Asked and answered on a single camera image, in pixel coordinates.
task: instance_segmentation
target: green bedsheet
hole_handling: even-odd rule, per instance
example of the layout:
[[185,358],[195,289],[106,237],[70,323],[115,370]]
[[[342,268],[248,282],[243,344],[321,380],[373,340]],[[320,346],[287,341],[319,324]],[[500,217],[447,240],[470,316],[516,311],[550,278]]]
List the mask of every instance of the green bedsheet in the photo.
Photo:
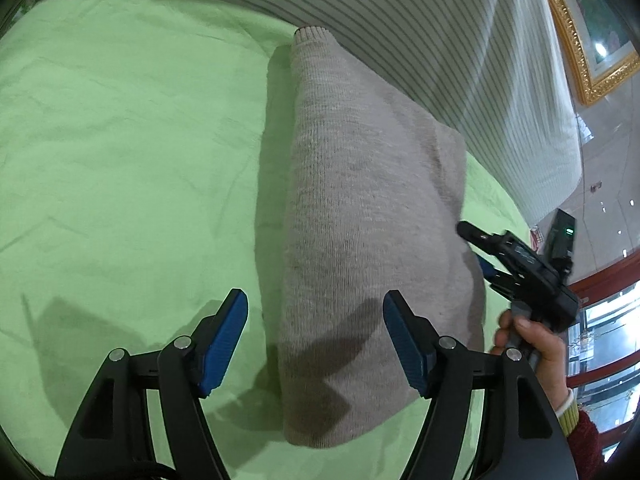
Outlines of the green bedsheet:
[[[274,343],[295,28],[212,0],[46,0],[0,40],[0,424],[45,472],[109,350],[161,348],[241,287],[249,320],[204,401],[231,476],[399,478],[426,401],[334,449],[296,448],[281,433]],[[463,217],[527,236],[471,156]],[[505,307],[489,291],[487,345]],[[479,396],[473,406],[458,476]]]

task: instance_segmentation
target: person's wrist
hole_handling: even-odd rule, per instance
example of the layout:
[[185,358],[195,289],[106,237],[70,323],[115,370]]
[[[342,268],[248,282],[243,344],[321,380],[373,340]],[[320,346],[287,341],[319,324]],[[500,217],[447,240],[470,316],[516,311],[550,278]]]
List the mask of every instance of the person's wrist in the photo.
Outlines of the person's wrist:
[[566,402],[570,395],[571,390],[565,384],[546,392],[546,397],[555,412]]

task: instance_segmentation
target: folded sweater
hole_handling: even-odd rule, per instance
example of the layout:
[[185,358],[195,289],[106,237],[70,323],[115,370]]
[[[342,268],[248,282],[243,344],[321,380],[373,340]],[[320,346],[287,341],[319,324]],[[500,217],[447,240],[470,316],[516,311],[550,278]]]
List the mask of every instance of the folded sweater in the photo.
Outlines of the folded sweater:
[[296,122],[278,361],[284,431],[336,446],[417,398],[382,319],[397,288],[443,335],[482,349],[484,281],[455,231],[465,143],[348,54],[297,31]]

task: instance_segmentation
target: bed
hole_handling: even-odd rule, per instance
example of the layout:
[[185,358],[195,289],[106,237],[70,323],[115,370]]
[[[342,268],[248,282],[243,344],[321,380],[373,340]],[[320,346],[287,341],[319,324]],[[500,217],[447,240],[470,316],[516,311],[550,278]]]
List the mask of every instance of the bed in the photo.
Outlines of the bed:
[[[295,29],[213,0],[44,0],[2,38],[0,350],[11,387],[0,424],[44,472],[112,348],[160,348],[238,286],[249,321],[204,403],[232,477],[399,478],[426,401],[333,449],[282,437],[273,320]],[[471,154],[463,217],[528,234]],[[505,307],[489,290],[487,346]],[[151,401],[158,458],[170,463]],[[481,405],[475,396],[457,478]]]
[[577,123],[547,0],[221,1],[329,28],[462,133],[529,225],[577,186]]

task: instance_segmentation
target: red sleeve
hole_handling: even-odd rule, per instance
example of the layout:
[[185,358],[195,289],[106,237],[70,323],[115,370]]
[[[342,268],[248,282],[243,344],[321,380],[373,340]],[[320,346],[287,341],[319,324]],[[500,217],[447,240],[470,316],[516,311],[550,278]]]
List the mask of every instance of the red sleeve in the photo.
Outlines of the red sleeve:
[[597,471],[604,466],[604,458],[600,449],[600,439],[596,425],[589,415],[580,411],[578,425],[569,435],[567,441],[574,456],[575,468],[579,480],[591,480]]

